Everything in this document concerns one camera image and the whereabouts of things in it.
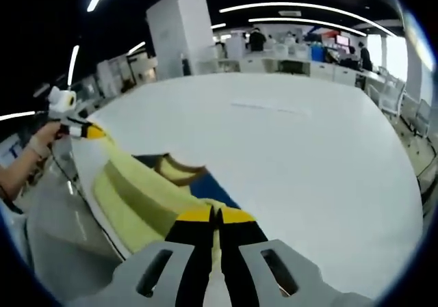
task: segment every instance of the computer monitor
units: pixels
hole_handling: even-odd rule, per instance
[[[350,38],[337,35],[336,36],[336,44],[338,45],[344,45],[344,46],[350,46]]]
[[[322,42],[322,37],[320,34],[315,34],[311,32],[304,37],[305,42]]]

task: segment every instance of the human hand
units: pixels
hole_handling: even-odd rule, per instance
[[[55,140],[56,134],[60,128],[60,122],[48,122],[36,132],[35,136],[38,138],[38,141],[40,141],[41,144],[48,146]]]

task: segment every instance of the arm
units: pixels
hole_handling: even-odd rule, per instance
[[[60,123],[50,122],[42,127],[34,136],[41,146],[48,146],[55,140],[56,133],[60,129]],[[33,170],[41,156],[31,147],[26,146],[20,156],[6,169],[0,167],[0,185],[5,190],[0,190],[0,197],[15,200],[20,188],[25,184],[27,177]]]

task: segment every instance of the person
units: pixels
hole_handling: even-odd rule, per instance
[[[265,42],[265,35],[260,32],[259,28],[254,28],[249,36],[249,46],[251,52],[262,52]]]
[[[348,50],[350,54],[345,53],[343,49],[339,50],[339,65],[353,70],[359,70],[359,57],[355,55],[356,49],[353,46],[349,46]]]
[[[292,34],[292,31],[288,31],[285,37],[285,44],[287,46],[293,46],[296,44],[296,34]]]
[[[16,199],[37,162],[49,156],[48,145],[55,140],[60,126],[59,122],[45,124],[32,136],[28,145],[9,167],[5,169],[0,166],[0,197],[10,209],[14,208],[12,201]]]
[[[370,52],[362,42],[359,43],[359,48],[361,49],[362,69],[372,71]]]

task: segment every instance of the ceiling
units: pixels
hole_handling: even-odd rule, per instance
[[[145,40],[153,53],[146,9],[159,0],[101,0],[94,12],[87,13],[90,0],[19,0],[9,12],[8,33],[13,48],[10,77],[14,92],[3,94],[1,113],[28,111],[32,92],[68,70],[72,48],[79,54],[73,81],[95,71],[96,63],[122,53]],[[278,17],[278,11],[297,8],[253,8],[225,14],[222,8],[246,3],[295,1],[315,3],[349,11],[370,20],[397,18],[387,0],[207,0],[213,24],[227,27],[248,24],[249,18]],[[303,18],[338,23],[347,27],[361,21],[334,12],[301,9]]]

